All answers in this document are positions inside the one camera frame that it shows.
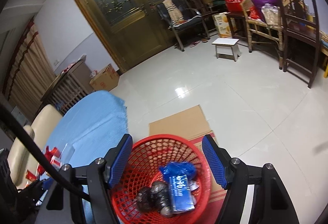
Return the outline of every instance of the beige leather sofa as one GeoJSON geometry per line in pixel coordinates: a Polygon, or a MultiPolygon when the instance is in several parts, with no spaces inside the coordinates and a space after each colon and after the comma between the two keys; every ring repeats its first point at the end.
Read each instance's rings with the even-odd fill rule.
{"type": "MultiPolygon", "coordinates": [[[[43,150],[50,134],[62,117],[52,105],[46,105],[34,119],[32,125],[24,126],[24,130],[43,150]]],[[[8,163],[11,179],[17,189],[25,188],[27,183],[26,171],[29,170],[35,174],[38,162],[17,138],[10,149],[8,163]]]]}

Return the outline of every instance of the small wooden table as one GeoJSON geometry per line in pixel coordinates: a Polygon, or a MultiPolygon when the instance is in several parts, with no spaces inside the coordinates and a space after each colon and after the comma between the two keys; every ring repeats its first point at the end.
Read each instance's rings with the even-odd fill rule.
{"type": "Polygon", "coordinates": [[[244,13],[242,11],[229,12],[226,14],[226,16],[229,22],[232,38],[247,41],[247,28],[244,13]],[[235,19],[237,26],[236,31],[233,30],[231,19],[235,19]]]}
{"type": "Polygon", "coordinates": [[[239,39],[231,39],[231,38],[218,38],[212,44],[215,45],[215,56],[216,58],[226,58],[232,59],[235,62],[238,60],[238,57],[241,56],[241,52],[238,47],[239,39]],[[232,55],[228,54],[220,54],[218,53],[218,46],[220,47],[230,47],[232,50],[232,55]]]}

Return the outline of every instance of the blue gripper pad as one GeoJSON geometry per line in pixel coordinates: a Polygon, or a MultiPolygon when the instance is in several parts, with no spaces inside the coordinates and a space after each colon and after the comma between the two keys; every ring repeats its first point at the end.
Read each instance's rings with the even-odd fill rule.
{"type": "Polygon", "coordinates": [[[219,148],[210,135],[204,136],[202,148],[216,183],[227,189],[233,179],[233,171],[229,168],[231,157],[228,152],[219,148]]]}
{"type": "Polygon", "coordinates": [[[129,156],[132,151],[133,140],[129,135],[124,145],[122,146],[120,152],[118,153],[113,166],[110,168],[110,177],[108,180],[108,184],[110,188],[113,188],[117,183],[119,183],[124,168],[128,162],[129,156]]]}

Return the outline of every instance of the double door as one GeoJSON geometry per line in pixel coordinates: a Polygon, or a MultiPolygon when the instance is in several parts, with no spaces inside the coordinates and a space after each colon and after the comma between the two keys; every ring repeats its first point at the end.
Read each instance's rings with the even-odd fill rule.
{"type": "Polygon", "coordinates": [[[164,0],[83,0],[126,70],[169,47],[168,25],[155,10],[164,0]]]}

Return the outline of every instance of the metal screw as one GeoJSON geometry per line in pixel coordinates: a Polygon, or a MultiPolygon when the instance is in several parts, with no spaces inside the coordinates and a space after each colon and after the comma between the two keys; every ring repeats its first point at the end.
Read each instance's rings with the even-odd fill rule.
{"type": "Polygon", "coordinates": [[[66,170],[68,170],[70,167],[71,167],[70,164],[65,164],[65,165],[62,166],[62,170],[66,171],[66,170]]]}
{"type": "Polygon", "coordinates": [[[240,159],[237,158],[237,157],[234,157],[234,158],[231,159],[231,162],[235,165],[238,165],[240,163],[240,159]]]}
{"type": "Polygon", "coordinates": [[[105,161],[105,160],[104,160],[102,157],[98,157],[98,158],[95,160],[95,162],[96,162],[97,165],[100,165],[100,164],[104,163],[104,161],[105,161]]]}
{"type": "Polygon", "coordinates": [[[273,169],[273,165],[271,163],[266,163],[265,166],[267,169],[273,169]]]}

